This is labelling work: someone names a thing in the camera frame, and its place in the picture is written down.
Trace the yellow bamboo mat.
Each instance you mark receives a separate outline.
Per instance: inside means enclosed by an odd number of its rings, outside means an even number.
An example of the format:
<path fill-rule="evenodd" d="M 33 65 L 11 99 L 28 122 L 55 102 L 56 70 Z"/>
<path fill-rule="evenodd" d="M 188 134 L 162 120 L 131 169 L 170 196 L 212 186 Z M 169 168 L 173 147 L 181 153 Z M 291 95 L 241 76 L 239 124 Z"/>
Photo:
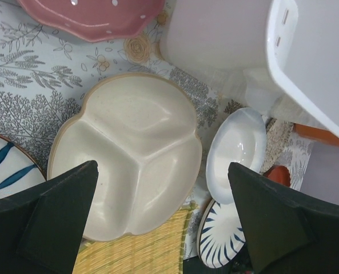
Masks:
<path fill-rule="evenodd" d="M 185 237 L 195 201 L 144 235 L 108 242 L 84 241 L 73 273 L 182 273 Z"/>

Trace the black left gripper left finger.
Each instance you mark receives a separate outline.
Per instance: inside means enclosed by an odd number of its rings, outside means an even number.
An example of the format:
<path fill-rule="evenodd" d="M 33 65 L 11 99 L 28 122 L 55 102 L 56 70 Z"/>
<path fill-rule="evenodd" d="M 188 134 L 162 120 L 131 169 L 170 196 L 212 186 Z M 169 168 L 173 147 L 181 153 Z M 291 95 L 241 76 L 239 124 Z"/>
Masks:
<path fill-rule="evenodd" d="M 97 180 L 90 160 L 0 199 L 0 273 L 72 273 Z"/>

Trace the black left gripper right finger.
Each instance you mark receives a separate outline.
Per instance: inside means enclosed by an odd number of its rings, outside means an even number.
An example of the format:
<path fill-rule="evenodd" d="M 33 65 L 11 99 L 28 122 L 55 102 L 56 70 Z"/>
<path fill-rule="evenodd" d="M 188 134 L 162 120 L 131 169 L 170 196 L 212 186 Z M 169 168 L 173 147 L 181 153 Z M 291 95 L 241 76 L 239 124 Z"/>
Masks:
<path fill-rule="evenodd" d="M 239 163 L 228 178 L 255 273 L 339 273 L 339 205 Z"/>

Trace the blue striped white plate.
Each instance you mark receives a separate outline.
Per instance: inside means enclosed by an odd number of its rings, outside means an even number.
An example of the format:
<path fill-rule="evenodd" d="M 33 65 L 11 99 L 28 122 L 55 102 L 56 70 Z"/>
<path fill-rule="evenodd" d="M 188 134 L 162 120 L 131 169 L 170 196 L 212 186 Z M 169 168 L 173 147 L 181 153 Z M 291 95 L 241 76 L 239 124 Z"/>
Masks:
<path fill-rule="evenodd" d="M 231 262 L 246 243 L 236 205 L 212 200 L 207 206 L 197 232 L 199 259 L 209 268 Z"/>

